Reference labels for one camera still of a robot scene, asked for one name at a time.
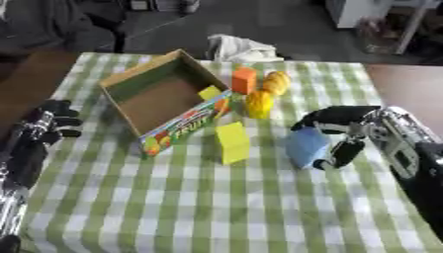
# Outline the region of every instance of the box label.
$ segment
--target box label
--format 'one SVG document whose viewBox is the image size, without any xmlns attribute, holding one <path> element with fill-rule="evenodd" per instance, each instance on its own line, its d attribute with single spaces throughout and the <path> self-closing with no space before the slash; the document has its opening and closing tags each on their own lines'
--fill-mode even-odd
<svg viewBox="0 0 443 253">
<path fill-rule="evenodd" d="M 141 136 L 139 141 L 143 152 L 147 155 L 156 155 L 191 132 L 220 118 L 229 111 L 230 95 L 230 90 L 224 91 L 221 95 Z"/>
</svg>

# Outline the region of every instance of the white cloth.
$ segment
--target white cloth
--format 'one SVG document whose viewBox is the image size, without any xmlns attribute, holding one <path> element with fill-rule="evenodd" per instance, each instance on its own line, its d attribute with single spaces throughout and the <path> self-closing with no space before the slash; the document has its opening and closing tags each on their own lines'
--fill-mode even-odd
<svg viewBox="0 0 443 253">
<path fill-rule="evenodd" d="M 5 20 L 5 12 L 10 0 L 0 0 L 0 19 Z"/>
<path fill-rule="evenodd" d="M 214 61 L 269 62 L 284 60 L 282 57 L 277 57 L 276 48 L 270 44 L 227 35 L 212 35 L 208 37 L 208 40 L 210 48 L 207 54 Z"/>
</svg>

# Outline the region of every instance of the yellow cube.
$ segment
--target yellow cube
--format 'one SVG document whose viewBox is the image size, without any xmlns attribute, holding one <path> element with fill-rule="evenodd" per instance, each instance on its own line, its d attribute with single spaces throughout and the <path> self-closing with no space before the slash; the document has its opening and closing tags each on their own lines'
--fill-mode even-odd
<svg viewBox="0 0 443 253">
<path fill-rule="evenodd" d="M 201 92 L 199 92 L 199 95 L 202 99 L 206 100 L 211 100 L 212 98 L 218 96 L 219 94 L 221 94 L 222 92 L 220 92 L 219 88 L 217 88 L 214 85 L 211 85 L 210 87 L 206 88 L 205 90 L 202 90 Z"/>
<path fill-rule="evenodd" d="M 241 123 L 218 126 L 217 137 L 221 145 L 221 162 L 230 164 L 249 156 L 249 136 Z"/>
</svg>

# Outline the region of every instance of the wooden table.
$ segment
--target wooden table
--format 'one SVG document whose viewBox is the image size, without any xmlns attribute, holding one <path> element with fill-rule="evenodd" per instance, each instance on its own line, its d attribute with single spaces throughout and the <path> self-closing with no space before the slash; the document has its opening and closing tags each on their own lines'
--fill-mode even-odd
<svg viewBox="0 0 443 253">
<path fill-rule="evenodd" d="M 76 53 L 39 52 L 9 77 L 0 79 L 0 136 L 20 116 L 52 94 L 77 57 Z M 0 63 L 0 78 L 7 76 L 1 74 L 6 67 Z M 443 67 L 366 67 L 387 105 L 405 108 L 443 137 Z"/>
</svg>

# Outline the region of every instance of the floor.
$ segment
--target floor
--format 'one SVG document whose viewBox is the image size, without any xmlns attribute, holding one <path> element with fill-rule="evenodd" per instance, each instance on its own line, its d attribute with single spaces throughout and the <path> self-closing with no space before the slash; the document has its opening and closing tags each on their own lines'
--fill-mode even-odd
<svg viewBox="0 0 443 253">
<path fill-rule="evenodd" d="M 322 5 L 310 0 L 201 0 L 192 15 L 129 12 L 126 52 L 183 48 L 205 58 L 207 37 L 227 34 L 273 44 L 297 60 L 414 64 L 415 57 L 365 53 L 352 31 L 334 28 Z"/>
</svg>

